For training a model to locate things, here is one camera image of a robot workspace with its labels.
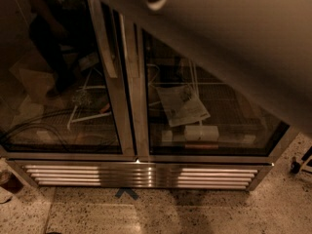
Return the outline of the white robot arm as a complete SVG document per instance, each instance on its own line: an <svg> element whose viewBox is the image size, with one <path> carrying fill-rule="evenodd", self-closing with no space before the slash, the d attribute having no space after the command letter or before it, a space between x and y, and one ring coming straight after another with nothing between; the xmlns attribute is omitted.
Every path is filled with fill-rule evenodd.
<svg viewBox="0 0 312 234"><path fill-rule="evenodd" d="M100 0L312 135L312 0Z"/></svg>

